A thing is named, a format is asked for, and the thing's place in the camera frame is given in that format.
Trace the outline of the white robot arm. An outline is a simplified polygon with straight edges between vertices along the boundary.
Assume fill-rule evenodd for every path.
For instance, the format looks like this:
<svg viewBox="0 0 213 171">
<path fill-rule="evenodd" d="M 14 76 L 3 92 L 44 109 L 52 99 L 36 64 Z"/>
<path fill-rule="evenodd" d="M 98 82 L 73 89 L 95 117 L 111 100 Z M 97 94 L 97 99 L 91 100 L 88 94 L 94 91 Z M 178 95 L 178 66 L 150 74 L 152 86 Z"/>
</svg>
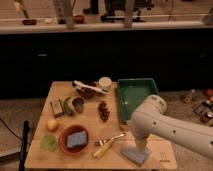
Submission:
<svg viewBox="0 0 213 171">
<path fill-rule="evenodd" d="M 138 146 L 155 134 L 213 160 L 213 128 L 165 115 L 167 103 L 159 95 L 149 95 L 133 111 L 128 121 Z"/>
</svg>

